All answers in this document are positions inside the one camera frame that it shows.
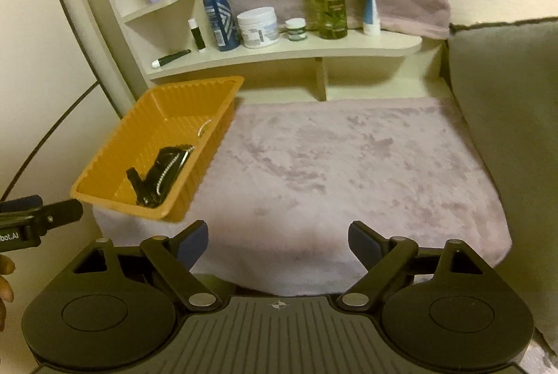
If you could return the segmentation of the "person's left hand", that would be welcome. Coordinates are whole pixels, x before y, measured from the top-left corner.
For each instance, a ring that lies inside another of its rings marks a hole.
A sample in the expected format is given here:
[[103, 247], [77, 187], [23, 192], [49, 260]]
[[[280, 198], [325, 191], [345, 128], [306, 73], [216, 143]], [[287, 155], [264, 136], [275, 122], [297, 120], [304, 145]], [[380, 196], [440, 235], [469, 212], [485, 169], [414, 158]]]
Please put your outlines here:
[[12, 286], [7, 280], [8, 275], [15, 271], [15, 263], [8, 256], [0, 255], [0, 330], [5, 329], [7, 308], [6, 303], [11, 303], [14, 298]]

